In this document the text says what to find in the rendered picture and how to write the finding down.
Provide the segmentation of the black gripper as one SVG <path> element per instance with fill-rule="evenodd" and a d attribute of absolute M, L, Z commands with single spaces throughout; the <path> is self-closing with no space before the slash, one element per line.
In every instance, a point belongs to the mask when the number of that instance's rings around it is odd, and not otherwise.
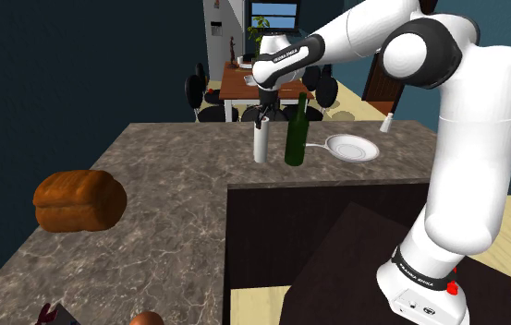
<path fill-rule="evenodd" d="M 258 111 L 256 119 L 254 120 L 255 127 L 258 129 L 262 127 L 262 119 L 265 117 L 265 114 L 269 119 L 275 119 L 275 109 L 278 104 L 278 91 L 259 89 L 259 99 L 261 109 Z"/>

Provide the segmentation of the white cylinder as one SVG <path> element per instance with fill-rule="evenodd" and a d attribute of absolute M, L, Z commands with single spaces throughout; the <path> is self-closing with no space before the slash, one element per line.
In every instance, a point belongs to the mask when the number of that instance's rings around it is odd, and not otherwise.
<path fill-rule="evenodd" d="M 253 158 L 256 163 L 265 163 L 268 151 L 269 121 L 262 119 L 260 126 L 254 125 Z"/>

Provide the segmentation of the black chair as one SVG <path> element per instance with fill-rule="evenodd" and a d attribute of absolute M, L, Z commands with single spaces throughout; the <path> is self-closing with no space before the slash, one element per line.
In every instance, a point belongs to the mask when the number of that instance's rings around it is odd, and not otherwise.
<path fill-rule="evenodd" d="M 197 75 L 187 77 L 185 94 L 189 106 L 193 109 L 198 122 L 225 122 L 225 107 L 223 105 L 208 106 L 201 109 L 203 102 L 203 83 Z"/>
<path fill-rule="evenodd" d="M 332 69 L 332 65 L 324 65 L 321 68 L 321 78 L 315 90 L 315 99 L 320 109 L 307 105 L 306 116 L 310 121 L 322 121 L 325 109 L 331 107 L 336 100 L 338 83 L 332 76 Z"/>
<path fill-rule="evenodd" d="M 205 74 L 202 63 L 198 63 L 197 65 L 195 65 L 195 73 L 202 82 L 202 94 L 204 101 L 206 101 L 209 104 L 223 105 L 225 102 L 219 98 L 220 91 L 218 89 L 214 90 L 208 88 L 209 80 Z"/>
<path fill-rule="evenodd" d="M 322 71 L 318 66 L 308 66 L 301 78 L 308 91 L 315 91 L 321 78 Z"/>
<path fill-rule="evenodd" d="M 261 109 L 259 105 L 248 106 L 245 112 L 241 116 L 242 122 L 254 122 L 258 111 Z M 287 121 L 287 117 L 280 109 L 275 109 L 275 119 L 269 119 L 270 121 Z"/>

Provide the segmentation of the dark green glass bottle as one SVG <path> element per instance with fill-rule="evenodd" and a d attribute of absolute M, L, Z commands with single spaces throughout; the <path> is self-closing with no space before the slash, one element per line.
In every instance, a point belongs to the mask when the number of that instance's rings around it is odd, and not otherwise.
<path fill-rule="evenodd" d="M 306 116 L 306 106 L 307 94 L 301 92 L 298 97 L 298 109 L 289 118 L 286 135 L 285 163 L 291 166 L 302 165 L 304 160 L 310 124 Z"/>

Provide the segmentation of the brown dining table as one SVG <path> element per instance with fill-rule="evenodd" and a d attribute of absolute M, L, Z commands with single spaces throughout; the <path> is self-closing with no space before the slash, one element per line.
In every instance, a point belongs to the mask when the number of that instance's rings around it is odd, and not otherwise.
<path fill-rule="evenodd" d="M 244 77 L 250 74 L 248 69 L 224 68 L 219 99 L 224 101 L 226 122 L 233 121 L 232 107 L 234 104 L 254 105 L 260 103 L 259 88 L 248 86 L 245 82 Z M 299 79 L 283 84 L 278 91 L 278 98 L 281 104 L 297 104 L 301 92 L 306 93 L 308 100 L 314 98 L 314 95 Z"/>

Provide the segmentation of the green house plant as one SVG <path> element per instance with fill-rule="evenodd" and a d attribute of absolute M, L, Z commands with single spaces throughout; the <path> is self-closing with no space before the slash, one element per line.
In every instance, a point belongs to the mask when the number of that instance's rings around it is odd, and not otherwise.
<path fill-rule="evenodd" d="M 270 27 L 270 23 L 264 16 L 255 16 L 251 19 L 251 22 L 255 23 L 255 25 L 247 27 L 247 31 L 249 39 L 255 41 L 253 58 L 257 58 L 260 53 L 264 30 Z"/>

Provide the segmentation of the grey refrigerator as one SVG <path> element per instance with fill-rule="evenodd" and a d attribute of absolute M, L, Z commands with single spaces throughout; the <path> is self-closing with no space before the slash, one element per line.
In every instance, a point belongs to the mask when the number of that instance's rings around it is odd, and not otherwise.
<path fill-rule="evenodd" d="M 210 79 L 221 81 L 226 61 L 231 58 L 230 38 L 235 57 L 245 50 L 245 0 L 202 0 Z"/>

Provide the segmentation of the white frying pan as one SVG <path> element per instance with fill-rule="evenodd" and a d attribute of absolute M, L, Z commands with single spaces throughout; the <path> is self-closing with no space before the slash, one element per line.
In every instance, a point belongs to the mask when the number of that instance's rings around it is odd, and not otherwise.
<path fill-rule="evenodd" d="M 324 148 L 335 158 L 348 163 L 365 163 L 380 154 L 379 148 L 371 141 L 349 134 L 332 135 L 323 144 L 307 143 L 306 146 Z"/>

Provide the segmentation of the window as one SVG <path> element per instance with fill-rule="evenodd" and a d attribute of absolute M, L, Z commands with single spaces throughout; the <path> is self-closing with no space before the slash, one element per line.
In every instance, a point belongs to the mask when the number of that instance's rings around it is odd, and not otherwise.
<path fill-rule="evenodd" d="M 248 26 L 264 33 L 297 33 L 301 0 L 248 0 Z"/>

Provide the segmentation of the brown door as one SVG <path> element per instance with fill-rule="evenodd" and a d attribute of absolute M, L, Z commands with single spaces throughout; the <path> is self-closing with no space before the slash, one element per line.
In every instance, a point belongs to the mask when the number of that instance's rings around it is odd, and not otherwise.
<path fill-rule="evenodd" d="M 371 61 L 370 72 L 361 99 L 383 115 L 394 113 L 399 103 L 404 84 L 387 77 L 376 53 Z"/>

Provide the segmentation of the dark robot stand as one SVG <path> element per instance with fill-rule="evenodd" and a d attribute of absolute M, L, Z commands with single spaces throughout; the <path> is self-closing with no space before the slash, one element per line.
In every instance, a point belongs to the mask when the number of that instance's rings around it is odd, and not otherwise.
<path fill-rule="evenodd" d="M 394 313 L 376 282 L 408 229 L 347 206 L 286 293 L 279 325 L 415 325 Z M 456 268 L 470 325 L 511 325 L 511 278 L 465 257 Z"/>

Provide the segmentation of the brown bread loaf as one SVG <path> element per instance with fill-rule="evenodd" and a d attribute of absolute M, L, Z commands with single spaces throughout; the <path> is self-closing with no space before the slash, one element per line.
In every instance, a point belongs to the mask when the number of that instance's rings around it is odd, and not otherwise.
<path fill-rule="evenodd" d="M 33 196 L 37 222 L 50 233 L 108 230 L 127 203 L 121 183 L 102 170 L 57 172 L 43 180 Z"/>

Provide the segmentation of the brown round thing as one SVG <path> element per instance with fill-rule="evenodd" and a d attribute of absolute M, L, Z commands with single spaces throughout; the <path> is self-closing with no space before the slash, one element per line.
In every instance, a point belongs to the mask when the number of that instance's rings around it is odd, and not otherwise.
<path fill-rule="evenodd" d="M 164 325 L 164 320 L 153 311 L 143 311 L 135 316 L 128 325 Z"/>

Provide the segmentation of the red and grey thing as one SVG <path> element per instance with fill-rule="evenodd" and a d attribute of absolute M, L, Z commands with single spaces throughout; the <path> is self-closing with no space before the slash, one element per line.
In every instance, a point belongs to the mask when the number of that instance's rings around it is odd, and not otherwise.
<path fill-rule="evenodd" d="M 80 323 L 61 304 L 51 309 L 51 305 L 47 303 L 42 307 L 34 325 L 80 325 Z"/>

